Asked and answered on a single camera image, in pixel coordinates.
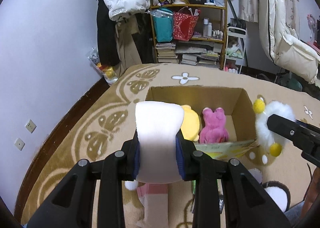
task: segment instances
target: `teal bag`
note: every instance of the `teal bag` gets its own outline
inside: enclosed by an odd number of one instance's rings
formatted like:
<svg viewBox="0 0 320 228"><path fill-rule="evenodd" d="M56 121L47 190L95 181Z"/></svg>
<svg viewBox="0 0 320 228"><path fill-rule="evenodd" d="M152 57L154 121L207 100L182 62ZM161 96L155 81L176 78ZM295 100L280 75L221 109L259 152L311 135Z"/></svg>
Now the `teal bag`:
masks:
<svg viewBox="0 0 320 228"><path fill-rule="evenodd" d="M170 42L172 40L173 33L173 12L166 8L160 8L159 10L163 10L167 13L163 16L152 16L155 26L156 39L158 42Z"/></svg>

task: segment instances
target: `white wall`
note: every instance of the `white wall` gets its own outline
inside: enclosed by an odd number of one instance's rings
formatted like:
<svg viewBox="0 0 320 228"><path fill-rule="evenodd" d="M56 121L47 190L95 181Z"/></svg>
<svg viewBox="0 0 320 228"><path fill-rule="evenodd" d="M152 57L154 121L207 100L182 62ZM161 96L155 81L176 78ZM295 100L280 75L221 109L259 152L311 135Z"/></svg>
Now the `white wall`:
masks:
<svg viewBox="0 0 320 228"><path fill-rule="evenodd" d="M239 15L239 0L231 0L231 2L236 14ZM299 0L298 6L300 16L300 39L307 42L310 40L310 29L308 26L307 15L311 13L316 19L318 19L320 9L315 0ZM228 6L228 22L230 22L230 18L233 18L233 15L230 7ZM258 23L247 22L246 26L248 35L246 53L249 67L270 73L277 73L279 71L279 67L267 58L261 46Z"/></svg>
<svg viewBox="0 0 320 228"><path fill-rule="evenodd" d="M96 0L0 5L0 195L10 211L46 137L100 78L85 57L97 45L96 13ZM33 134L24 127L29 119Z"/></svg>

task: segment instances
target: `white fluffy plush toy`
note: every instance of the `white fluffy plush toy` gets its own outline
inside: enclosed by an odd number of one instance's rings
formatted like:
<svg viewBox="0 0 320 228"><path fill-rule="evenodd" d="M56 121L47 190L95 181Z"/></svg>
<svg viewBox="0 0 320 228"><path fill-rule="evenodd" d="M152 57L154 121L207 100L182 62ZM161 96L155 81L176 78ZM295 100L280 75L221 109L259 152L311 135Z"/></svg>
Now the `white fluffy plush toy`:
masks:
<svg viewBox="0 0 320 228"><path fill-rule="evenodd" d="M253 110L256 113L256 133L259 145L263 146L272 156L279 156L287 139L270 131L267 121L269 116L275 114L295 122L296 118L292 108L278 101L265 105L263 99L260 98L253 103Z"/></svg>

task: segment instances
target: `patterned rug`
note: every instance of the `patterned rug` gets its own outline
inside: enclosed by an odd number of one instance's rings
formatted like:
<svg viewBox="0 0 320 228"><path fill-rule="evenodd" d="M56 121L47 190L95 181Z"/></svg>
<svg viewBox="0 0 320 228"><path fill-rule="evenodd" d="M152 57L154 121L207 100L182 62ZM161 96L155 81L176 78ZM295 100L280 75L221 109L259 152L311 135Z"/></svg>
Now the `patterned rug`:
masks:
<svg viewBox="0 0 320 228"><path fill-rule="evenodd" d="M278 100L287 103L293 108L297 119L319 126L320 102L305 93L249 76L205 67L177 64L134 66L84 114L47 162L28 197L21 223L28 222L46 196L80 159L104 159L119 150L124 141L132 139L135 132L135 104L144 101L150 87L181 85L241 87L247 91L252 102L263 96L266 102ZM300 154L299 149L288 143L277 158L258 147L247 152L240 161L248 169L258 168L263 174L263 182L276 180L285 184L291 193L291 205L295 205L303 199L310 182L307 161ZM96 227L98 190L99 183L92 227ZM181 181L170 184L168 198L169 227L191 227L191 183ZM123 186L123 202L126 227L137 227L137 221L144 216L137 192L128 191Z"/></svg>

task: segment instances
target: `blue gripper pad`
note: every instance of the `blue gripper pad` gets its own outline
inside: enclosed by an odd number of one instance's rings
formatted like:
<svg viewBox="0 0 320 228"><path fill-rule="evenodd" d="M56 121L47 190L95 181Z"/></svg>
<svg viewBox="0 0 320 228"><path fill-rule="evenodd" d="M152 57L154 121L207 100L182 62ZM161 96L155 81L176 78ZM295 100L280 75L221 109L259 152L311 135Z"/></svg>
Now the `blue gripper pad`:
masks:
<svg viewBox="0 0 320 228"><path fill-rule="evenodd" d="M133 169L133 178L136 179L139 173L140 168L140 143L138 142L136 151L134 154L134 169Z"/></svg>
<svg viewBox="0 0 320 228"><path fill-rule="evenodd" d="M182 177L182 179L185 179L186 172L184 170L184 157L183 157L182 148L181 148L178 135L176 135L176 159L177 159L179 174Z"/></svg>

